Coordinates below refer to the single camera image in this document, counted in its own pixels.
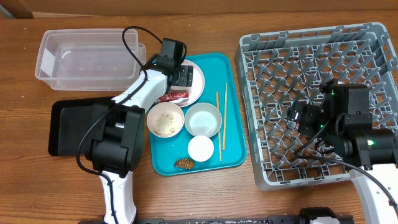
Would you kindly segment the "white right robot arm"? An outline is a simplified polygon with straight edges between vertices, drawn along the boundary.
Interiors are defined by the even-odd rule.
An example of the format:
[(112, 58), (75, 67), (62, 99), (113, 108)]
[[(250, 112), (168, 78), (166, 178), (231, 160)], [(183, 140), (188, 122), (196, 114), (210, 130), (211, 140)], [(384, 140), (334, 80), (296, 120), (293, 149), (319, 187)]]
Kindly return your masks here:
[(397, 223), (397, 136), (372, 122), (366, 101), (295, 102), (287, 111), (287, 129), (310, 137), (294, 157), (348, 167), (367, 223)]

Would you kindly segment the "red snack wrapper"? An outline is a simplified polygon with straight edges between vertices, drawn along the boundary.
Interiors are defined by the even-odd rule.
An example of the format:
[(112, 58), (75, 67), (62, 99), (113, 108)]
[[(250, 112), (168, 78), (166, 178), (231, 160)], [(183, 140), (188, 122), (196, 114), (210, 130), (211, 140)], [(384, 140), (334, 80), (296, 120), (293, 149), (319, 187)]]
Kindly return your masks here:
[(168, 93), (157, 99), (157, 103), (170, 102), (170, 103), (183, 103), (189, 99), (188, 92), (182, 93)]

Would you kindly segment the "white paper cup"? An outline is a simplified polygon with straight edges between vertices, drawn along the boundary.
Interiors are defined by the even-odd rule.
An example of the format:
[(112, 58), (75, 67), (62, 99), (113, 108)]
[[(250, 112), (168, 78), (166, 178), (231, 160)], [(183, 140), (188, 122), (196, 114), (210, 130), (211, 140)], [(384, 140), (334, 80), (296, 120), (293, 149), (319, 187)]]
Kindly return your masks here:
[(194, 161), (206, 162), (213, 153), (213, 141), (206, 136), (195, 136), (188, 143), (188, 154)]

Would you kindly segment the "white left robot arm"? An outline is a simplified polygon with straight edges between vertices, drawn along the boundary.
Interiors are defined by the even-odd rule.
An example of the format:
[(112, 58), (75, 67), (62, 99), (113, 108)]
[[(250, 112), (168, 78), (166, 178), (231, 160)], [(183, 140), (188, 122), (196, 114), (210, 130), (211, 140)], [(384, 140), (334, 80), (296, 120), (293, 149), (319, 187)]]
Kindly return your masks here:
[(161, 67), (158, 63), (140, 72), (123, 93), (100, 107), (78, 146), (100, 177), (104, 190), (103, 223), (133, 223), (137, 208), (132, 196), (132, 174), (144, 148), (146, 112), (172, 86), (190, 87), (193, 66)]

